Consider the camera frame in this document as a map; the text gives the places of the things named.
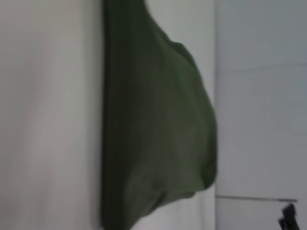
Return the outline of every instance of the gray wall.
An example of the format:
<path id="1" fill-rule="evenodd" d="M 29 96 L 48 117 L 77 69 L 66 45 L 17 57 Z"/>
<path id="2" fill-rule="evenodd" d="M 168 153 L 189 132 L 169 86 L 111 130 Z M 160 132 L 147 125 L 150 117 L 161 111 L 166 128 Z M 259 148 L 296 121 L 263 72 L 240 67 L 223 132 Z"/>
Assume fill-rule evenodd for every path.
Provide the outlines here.
<path id="1" fill-rule="evenodd" d="M 307 228 L 307 1 L 217 0 L 217 195 L 298 199 Z M 279 229 L 285 204 L 217 199 L 219 230 Z"/>

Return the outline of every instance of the hanging garment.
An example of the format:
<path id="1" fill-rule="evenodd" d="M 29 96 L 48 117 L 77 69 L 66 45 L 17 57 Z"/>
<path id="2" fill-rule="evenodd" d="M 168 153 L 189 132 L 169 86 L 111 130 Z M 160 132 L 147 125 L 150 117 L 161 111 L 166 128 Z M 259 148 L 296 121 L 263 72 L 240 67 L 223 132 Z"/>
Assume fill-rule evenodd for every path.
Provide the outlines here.
<path id="1" fill-rule="evenodd" d="M 216 121 L 192 56 L 143 0 L 105 0 L 104 10 L 102 224 L 128 230 L 214 182 Z"/>

